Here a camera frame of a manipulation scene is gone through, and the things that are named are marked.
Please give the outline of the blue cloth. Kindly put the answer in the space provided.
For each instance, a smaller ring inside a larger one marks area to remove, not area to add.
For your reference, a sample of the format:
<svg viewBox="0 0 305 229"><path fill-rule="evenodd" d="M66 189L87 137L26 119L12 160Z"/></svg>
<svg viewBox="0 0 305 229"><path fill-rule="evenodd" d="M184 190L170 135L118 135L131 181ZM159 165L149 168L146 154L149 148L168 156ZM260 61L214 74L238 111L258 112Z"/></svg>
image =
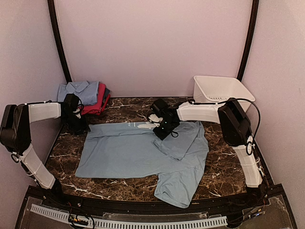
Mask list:
<svg viewBox="0 0 305 229"><path fill-rule="evenodd" d="M91 125L76 170L80 178L143 178L157 175L156 198L189 207L209 152L200 122L182 122L178 136L159 139L147 122Z"/></svg>

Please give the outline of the light blue button shirt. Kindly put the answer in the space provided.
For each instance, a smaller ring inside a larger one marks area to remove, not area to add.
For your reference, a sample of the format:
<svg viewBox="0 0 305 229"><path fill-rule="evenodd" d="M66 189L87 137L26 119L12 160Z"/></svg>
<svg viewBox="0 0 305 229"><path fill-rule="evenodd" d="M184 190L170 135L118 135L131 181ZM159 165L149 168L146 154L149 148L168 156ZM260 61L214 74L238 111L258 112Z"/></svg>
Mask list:
<svg viewBox="0 0 305 229"><path fill-rule="evenodd" d="M57 101L63 102L67 94L74 94L79 97L84 105L97 103L98 81L69 82L66 85L60 84Z"/></svg>

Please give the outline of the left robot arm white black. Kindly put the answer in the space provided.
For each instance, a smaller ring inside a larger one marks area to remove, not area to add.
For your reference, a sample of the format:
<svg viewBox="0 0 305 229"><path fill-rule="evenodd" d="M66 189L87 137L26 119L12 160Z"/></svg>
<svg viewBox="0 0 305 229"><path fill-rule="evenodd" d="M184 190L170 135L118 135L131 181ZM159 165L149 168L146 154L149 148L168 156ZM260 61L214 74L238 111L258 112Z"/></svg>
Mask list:
<svg viewBox="0 0 305 229"><path fill-rule="evenodd" d="M10 104L5 107L0 125L0 143L11 152L16 163L21 163L28 176L33 177L46 190L55 189L58 181L34 150L31 143L31 123L57 118L72 133L81 134L89 130L79 106L69 102Z"/></svg>

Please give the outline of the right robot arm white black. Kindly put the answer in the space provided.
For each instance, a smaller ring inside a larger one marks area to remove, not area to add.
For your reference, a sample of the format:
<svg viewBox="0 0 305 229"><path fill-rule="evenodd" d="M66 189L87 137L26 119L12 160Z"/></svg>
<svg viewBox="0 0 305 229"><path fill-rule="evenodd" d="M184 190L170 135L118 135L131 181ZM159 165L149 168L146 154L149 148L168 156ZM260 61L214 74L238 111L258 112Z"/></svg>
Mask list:
<svg viewBox="0 0 305 229"><path fill-rule="evenodd" d="M178 136L176 127L181 121L204 121L218 123L224 141L233 148L240 161L248 188L258 188L263 181L263 171L254 156L256 131L251 130L251 122L241 103L252 101L243 98L229 98L216 103L184 102L169 105L157 99L150 106L149 122L154 123L154 133L161 139L168 135Z"/></svg>

